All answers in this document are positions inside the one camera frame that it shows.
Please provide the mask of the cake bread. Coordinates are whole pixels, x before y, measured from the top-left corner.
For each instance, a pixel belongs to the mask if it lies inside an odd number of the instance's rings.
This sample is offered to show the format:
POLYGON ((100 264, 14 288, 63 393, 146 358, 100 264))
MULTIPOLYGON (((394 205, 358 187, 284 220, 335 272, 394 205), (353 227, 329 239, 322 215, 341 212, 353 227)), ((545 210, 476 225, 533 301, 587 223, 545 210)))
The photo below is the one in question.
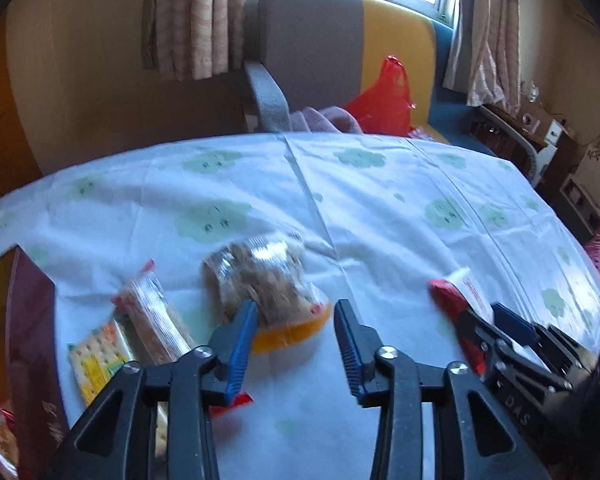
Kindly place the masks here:
POLYGON ((3 479, 18 478, 19 450, 15 429, 12 404, 9 401, 0 403, 0 475, 3 479))

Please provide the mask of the white tablecloth green clouds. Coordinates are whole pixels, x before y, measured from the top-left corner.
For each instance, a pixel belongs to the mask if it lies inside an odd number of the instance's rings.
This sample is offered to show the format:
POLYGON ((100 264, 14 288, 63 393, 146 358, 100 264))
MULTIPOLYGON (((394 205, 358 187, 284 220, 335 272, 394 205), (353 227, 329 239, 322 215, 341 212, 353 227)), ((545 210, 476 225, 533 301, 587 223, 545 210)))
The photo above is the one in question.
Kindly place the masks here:
POLYGON ((147 263, 195 341, 221 319, 204 262, 297 234, 306 278, 417 362, 463 353, 429 283, 465 269, 487 302, 600 351, 600 274, 510 162, 390 136, 262 134, 158 145, 51 174, 0 199, 0 255, 20 246, 56 287, 57 377, 147 263))

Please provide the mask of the dark wooden side cabinet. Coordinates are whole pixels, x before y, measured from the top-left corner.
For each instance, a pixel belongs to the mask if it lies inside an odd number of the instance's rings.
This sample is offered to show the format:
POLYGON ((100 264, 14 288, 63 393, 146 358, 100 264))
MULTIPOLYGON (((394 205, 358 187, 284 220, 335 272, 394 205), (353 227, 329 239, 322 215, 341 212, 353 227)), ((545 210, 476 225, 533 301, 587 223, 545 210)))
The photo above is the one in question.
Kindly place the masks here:
POLYGON ((502 113, 535 147, 539 175, 532 188, 552 206, 577 241, 586 244, 600 228, 600 203, 577 175, 584 148, 568 131, 565 121, 528 101, 522 103, 516 116, 494 105, 486 106, 502 113))

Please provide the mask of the right pink curtain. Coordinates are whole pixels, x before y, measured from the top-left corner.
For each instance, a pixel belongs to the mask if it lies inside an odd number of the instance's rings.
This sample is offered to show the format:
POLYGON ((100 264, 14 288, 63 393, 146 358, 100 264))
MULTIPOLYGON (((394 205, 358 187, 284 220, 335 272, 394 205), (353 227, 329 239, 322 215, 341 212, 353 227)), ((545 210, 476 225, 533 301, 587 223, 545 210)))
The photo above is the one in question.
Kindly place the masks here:
POLYGON ((520 0, 460 0, 443 87, 471 107, 520 109, 520 0))

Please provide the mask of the white red wafer packet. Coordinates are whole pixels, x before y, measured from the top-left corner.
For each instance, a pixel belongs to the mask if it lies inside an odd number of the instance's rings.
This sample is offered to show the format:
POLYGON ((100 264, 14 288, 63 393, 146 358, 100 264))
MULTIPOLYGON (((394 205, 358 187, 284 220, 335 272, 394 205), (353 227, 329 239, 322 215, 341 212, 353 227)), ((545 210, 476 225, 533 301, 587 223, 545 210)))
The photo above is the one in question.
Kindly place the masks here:
POLYGON ((429 281, 428 290, 434 303, 452 322, 468 364, 482 376, 486 372, 486 358, 480 344, 474 341, 475 329, 460 327, 460 316, 463 313, 473 313, 479 321, 488 325, 494 321, 493 309, 474 274, 469 268, 457 269, 445 278, 429 281))

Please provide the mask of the pink curtain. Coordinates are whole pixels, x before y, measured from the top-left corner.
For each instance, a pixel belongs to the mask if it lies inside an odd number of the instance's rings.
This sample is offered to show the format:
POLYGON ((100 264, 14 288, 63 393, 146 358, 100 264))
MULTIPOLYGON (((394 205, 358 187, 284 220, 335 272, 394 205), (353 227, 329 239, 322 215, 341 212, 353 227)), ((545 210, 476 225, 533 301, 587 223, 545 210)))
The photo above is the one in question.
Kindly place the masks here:
POLYGON ((520 0, 460 0, 443 87, 471 107, 520 109, 520 0))
POLYGON ((246 0, 144 0, 144 66, 203 80, 242 67, 246 0))

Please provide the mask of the gold tin box maroon sides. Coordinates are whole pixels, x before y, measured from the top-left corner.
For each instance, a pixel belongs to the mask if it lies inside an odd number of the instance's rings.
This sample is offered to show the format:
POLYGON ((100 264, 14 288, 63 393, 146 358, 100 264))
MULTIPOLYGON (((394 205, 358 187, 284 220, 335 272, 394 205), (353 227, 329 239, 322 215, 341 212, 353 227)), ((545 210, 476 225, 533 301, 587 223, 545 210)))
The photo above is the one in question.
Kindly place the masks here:
POLYGON ((57 373, 56 287, 16 245, 0 255, 0 408, 12 415, 16 471, 36 479, 69 430, 57 373))

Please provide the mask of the left pink curtain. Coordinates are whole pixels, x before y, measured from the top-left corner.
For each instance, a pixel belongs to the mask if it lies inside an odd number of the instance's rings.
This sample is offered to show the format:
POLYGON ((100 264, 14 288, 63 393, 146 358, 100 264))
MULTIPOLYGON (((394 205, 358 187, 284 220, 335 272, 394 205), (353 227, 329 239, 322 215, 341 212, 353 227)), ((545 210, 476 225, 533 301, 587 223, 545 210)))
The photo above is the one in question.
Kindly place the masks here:
POLYGON ((242 67, 246 0, 144 0, 144 66, 203 80, 242 67))

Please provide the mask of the red plastic bag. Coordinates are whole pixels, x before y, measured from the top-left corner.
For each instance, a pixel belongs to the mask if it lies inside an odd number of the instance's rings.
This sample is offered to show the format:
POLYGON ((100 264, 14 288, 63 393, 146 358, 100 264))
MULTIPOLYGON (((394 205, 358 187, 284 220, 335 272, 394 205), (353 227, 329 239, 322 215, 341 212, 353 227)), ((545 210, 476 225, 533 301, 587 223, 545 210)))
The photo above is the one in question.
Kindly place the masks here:
POLYGON ((415 103, 404 65, 395 56, 387 56, 381 64, 377 80, 344 109, 352 115, 365 133, 406 138, 415 103))

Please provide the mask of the grey yellow blue sofa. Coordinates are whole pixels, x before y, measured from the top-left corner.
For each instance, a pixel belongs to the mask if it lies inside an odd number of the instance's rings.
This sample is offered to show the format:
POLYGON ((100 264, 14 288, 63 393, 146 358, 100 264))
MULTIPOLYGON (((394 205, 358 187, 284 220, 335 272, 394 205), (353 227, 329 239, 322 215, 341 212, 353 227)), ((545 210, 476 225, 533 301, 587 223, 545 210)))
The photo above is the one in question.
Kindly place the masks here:
POLYGON ((475 111, 444 88, 452 28, 382 0, 251 0, 247 30, 263 68, 259 92, 295 112, 344 107, 377 80, 382 61, 398 58, 415 104, 412 123, 437 140, 486 153, 470 133, 475 111))

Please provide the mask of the orange cracker stick packet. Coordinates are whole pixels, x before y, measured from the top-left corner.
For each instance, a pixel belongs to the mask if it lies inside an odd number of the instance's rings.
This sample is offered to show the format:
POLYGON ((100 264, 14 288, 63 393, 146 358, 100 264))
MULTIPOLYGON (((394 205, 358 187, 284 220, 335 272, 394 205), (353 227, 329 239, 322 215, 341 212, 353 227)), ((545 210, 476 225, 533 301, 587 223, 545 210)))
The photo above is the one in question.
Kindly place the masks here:
POLYGON ((112 297, 116 313, 128 318, 154 364, 168 364, 193 350, 196 342, 170 302, 149 259, 135 278, 112 297))

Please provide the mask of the clear bag orange bottom snack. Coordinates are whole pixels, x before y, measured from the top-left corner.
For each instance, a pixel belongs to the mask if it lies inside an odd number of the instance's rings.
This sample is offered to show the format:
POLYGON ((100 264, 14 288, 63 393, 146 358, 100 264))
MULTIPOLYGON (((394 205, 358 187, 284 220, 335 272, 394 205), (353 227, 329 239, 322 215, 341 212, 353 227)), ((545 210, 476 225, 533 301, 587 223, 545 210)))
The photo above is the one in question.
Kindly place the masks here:
POLYGON ((225 323, 244 301, 256 303, 254 354, 301 344, 332 314, 332 302, 304 275, 303 253, 300 234, 273 232, 227 244, 204 260, 225 323))

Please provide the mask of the pink cloth on sofa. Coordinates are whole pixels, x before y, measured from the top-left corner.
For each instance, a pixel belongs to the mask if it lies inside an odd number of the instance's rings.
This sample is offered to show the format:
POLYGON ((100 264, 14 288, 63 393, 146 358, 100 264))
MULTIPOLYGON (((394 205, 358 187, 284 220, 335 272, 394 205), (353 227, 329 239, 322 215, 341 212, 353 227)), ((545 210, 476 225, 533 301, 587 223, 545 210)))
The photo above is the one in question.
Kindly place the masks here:
POLYGON ((358 121, 344 108, 330 106, 322 110, 305 107, 290 115, 294 132, 362 134, 358 121))

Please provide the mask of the green yellow cracker packet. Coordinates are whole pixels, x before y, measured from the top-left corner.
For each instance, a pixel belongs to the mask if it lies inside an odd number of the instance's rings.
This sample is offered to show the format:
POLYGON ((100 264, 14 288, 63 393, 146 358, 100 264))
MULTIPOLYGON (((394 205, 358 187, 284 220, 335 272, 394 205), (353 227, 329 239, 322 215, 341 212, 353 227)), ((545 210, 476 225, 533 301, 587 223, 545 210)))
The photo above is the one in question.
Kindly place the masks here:
POLYGON ((84 341, 69 344, 68 359, 86 406, 125 363, 137 361, 148 366, 154 362, 126 315, 113 316, 84 341))

